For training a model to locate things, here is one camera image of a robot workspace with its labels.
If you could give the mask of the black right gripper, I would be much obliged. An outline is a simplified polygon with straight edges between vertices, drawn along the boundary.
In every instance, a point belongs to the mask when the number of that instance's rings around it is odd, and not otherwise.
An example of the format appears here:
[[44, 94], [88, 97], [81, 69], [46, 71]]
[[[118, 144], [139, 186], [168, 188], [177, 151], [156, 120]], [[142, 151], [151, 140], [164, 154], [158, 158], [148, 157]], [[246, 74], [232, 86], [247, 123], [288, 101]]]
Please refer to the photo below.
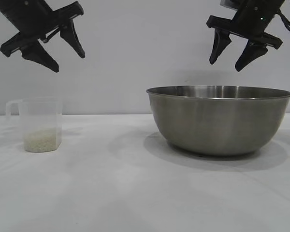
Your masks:
[[236, 13], [232, 19], [211, 15], [206, 24], [214, 28], [214, 43], [209, 62], [213, 65], [224, 49], [232, 42], [230, 34], [248, 39], [235, 64], [240, 72], [248, 64], [268, 52], [267, 45], [278, 49], [280, 38], [265, 32], [266, 28], [282, 6], [282, 0], [222, 0], [220, 5]]

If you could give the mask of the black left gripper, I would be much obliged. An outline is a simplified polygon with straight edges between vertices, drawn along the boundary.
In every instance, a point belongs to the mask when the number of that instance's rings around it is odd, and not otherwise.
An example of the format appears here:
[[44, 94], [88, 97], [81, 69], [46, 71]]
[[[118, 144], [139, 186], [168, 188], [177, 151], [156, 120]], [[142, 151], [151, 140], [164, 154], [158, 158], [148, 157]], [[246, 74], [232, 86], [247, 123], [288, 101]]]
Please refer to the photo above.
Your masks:
[[44, 43], [48, 42], [53, 35], [47, 37], [47, 34], [56, 30], [80, 58], [85, 58], [85, 51], [73, 23], [75, 17], [84, 14], [84, 9], [78, 1], [52, 10], [44, 0], [0, 0], [0, 12], [19, 31], [1, 45], [0, 51], [5, 56], [9, 57], [21, 49], [22, 58], [58, 73], [58, 63], [37, 41], [40, 39]]

